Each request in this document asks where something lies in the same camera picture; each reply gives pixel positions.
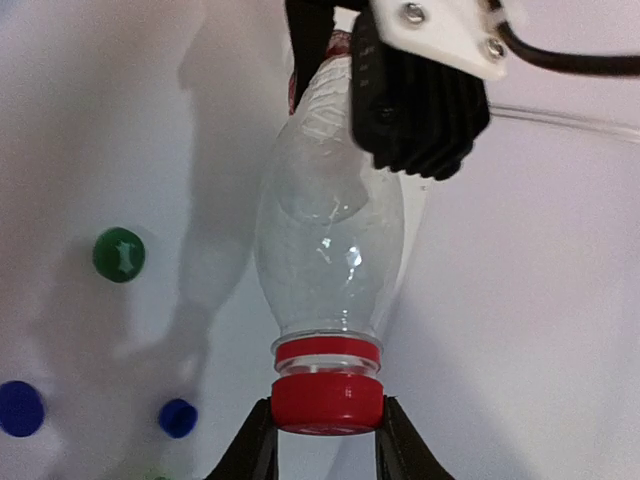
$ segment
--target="green bottle cap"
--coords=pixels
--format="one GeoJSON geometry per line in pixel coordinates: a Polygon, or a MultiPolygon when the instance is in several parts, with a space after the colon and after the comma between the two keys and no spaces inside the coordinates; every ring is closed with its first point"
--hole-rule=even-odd
{"type": "Polygon", "coordinates": [[[153,469],[144,476],[143,480],[171,480],[171,478],[162,473],[158,473],[157,469],[153,469]]]}
{"type": "Polygon", "coordinates": [[[96,240],[93,265],[104,278],[116,283],[136,278],[144,266],[144,243],[126,228],[110,228],[96,240]]]}

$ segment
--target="white wall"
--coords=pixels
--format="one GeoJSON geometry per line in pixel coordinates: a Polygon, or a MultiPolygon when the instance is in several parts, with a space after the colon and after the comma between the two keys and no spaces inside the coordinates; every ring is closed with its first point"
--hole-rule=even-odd
{"type": "MultiPolygon", "coordinates": [[[[631,0],[529,3],[532,41],[640,44],[631,0]]],[[[285,40],[280,2],[2,3],[0,381],[40,388],[48,419],[0,435],[0,479],[201,478],[268,394],[251,241],[285,40]],[[149,248],[125,289],[88,259],[113,225],[149,248]],[[153,425],[174,395],[201,413],[180,442],[153,425]]],[[[640,123],[631,81],[510,66],[495,100],[640,123]]],[[[384,376],[457,478],[640,477],[639,156],[496,121],[433,189],[384,376]]],[[[373,478],[370,440],[332,463],[339,442],[286,436],[282,478],[373,478]]]]}

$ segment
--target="black clamp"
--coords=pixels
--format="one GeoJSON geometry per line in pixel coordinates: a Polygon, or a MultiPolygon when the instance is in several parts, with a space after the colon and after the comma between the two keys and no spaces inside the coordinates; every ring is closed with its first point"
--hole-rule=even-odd
{"type": "MultiPolygon", "coordinates": [[[[378,480],[455,480],[438,463],[393,397],[376,430],[378,480]]],[[[205,480],[278,480],[278,429],[269,399],[259,400],[205,480]]]]}
{"type": "Polygon", "coordinates": [[[479,78],[380,39],[364,0],[286,0],[296,64],[295,105],[325,59],[334,9],[360,12],[351,35],[351,129],[374,166],[446,180],[489,125],[479,78]]]}

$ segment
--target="black cable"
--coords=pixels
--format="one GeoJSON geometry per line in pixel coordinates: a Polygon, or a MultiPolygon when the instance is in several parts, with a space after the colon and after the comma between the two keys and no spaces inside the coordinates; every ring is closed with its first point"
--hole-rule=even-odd
{"type": "MultiPolygon", "coordinates": [[[[501,0],[487,0],[491,12],[504,11],[501,0]]],[[[496,26],[502,41],[522,60],[558,73],[597,77],[640,76],[640,55],[578,55],[542,50],[522,41],[507,19],[496,26]]]]}

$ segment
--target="bottle cap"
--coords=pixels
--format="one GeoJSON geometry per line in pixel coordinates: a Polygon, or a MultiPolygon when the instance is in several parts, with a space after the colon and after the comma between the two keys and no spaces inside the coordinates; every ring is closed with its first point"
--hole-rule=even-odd
{"type": "Polygon", "coordinates": [[[31,385],[12,381],[0,385],[0,428],[12,437],[33,435],[44,422],[44,405],[31,385]]]}
{"type": "Polygon", "coordinates": [[[122,228],[103,232],[93,247],[93,265],[100,275],[115,283],[136,278],[145,262],[144,243],[135,233],[122,228]]]}
{"type": "MultiPolygon", "coordinates": [[[[379,365],[379,349],[370,342],[316,337],[285,343],[276,365],[306,355],[352,355],[379,365]]],[[[281,430],[304,435],[356,435],[382,423],[382,384],[367,375],[344,372],[299,373],[273,384],[271,411],[281,430]]]]}
{"type": "Polygon", "coordinates": [[[181,398],[167,402],[158,415],[158,424],[171,438],[184,438],[198,422],[198,410],[181,398]]]}

